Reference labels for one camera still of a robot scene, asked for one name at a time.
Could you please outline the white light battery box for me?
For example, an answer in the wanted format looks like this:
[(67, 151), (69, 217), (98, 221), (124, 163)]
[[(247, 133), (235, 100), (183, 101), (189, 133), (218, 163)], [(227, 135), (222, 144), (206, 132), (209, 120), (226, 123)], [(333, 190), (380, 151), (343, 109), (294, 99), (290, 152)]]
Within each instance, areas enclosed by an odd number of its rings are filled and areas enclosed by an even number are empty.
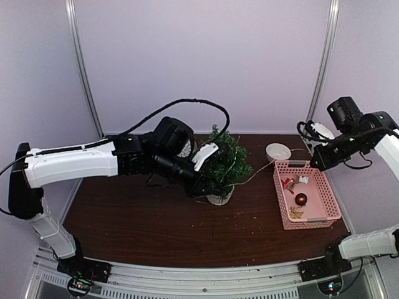
[(299, 177), (299, 182), (300, 182), (300, 183), (307, 184), (308, 181), (309, 181), (309, 178), (308, 178), (307, 176), (300, 176), (300, 177)]

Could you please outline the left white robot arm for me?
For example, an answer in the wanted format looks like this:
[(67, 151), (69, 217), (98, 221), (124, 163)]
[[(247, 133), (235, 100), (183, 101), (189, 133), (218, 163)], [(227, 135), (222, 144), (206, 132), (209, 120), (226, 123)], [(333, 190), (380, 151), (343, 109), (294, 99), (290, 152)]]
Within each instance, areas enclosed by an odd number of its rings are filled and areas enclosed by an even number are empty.
[(59, 181), (90, 177), (157, 174), (179, 184), (188, 197), (221, 195), (222, 184), (210, 173), (208, 163), (223, 157), (229, 146), (215, 136), (190, 151), (180, 153), (193, 142), (193, 130), (176, 118), (164, 117), (148, 133), (121, 133), (86, 145), (53, 149), (32, 149), (21, 143), (10, 169), (8, 214), (31, 221), (35, 232), (54, 251), (60, 266), (83, 277), (89, 270), (79, 241), (43, 204), (43, 187)]

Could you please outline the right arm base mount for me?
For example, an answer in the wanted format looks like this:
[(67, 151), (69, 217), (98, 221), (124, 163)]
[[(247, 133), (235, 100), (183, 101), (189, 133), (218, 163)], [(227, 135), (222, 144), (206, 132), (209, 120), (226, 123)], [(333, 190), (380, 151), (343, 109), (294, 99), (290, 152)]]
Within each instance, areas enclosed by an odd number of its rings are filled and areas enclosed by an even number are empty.
[(303, 282), (319, 280), (341, 274), (352, 269), (352, 264), (347, 261), (328, 263), (325, 258), (315, 260), (302, 260), (297, 264)]

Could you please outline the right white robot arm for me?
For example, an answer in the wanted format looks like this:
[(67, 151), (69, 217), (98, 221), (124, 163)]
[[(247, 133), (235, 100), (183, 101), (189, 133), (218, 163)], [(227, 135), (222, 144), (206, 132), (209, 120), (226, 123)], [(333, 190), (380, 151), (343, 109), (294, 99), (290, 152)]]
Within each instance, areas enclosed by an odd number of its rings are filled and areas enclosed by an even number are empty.
[[(392, 173), (398, 177), (398, 125), (384, 111), (362, 113), (353, 98), (340, 97), (327, 107), (335, 127), (341, 135), (332, 138), (314, 138), (319, 144), (310, 161), (312, 168), (326, 171), (347, 162), (351, 155), (376, 151)], [(326, 248), (327, 256), (320, 260), (324, 274), (334, 274), (344, 260), (367, 256), (398, 257), (398, 225), (365, 234), (355, 234)]]

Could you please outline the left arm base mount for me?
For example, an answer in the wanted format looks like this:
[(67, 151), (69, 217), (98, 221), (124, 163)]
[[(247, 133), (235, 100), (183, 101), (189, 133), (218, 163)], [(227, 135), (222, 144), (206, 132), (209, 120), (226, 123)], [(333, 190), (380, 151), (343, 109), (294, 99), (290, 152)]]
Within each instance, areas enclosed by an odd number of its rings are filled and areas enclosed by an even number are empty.
[(57, 271), (89, 282), (107, 283), (112, 266), (107, 262), (85, 260), (83, 265), (67, 267), (58, 263)]

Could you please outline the small green christmas tree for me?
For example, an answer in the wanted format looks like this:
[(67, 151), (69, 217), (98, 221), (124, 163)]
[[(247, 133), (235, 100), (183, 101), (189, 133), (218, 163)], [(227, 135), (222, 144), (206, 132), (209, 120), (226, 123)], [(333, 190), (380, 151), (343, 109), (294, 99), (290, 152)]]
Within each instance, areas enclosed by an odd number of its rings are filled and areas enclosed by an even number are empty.
[(210, 173), (223, 187), (220, 196), (206, 196), (215, 206), (227, 204), (233, 194), (234, 185), (252, 173), (252, 167), (246, 162), (247, 150), (239, 145), (239, 140), (239, 135), (235, 138), (229, 131), (225, 131), (215, 141), (218, 145), (227, 146), (226, 154), (208, 163)]

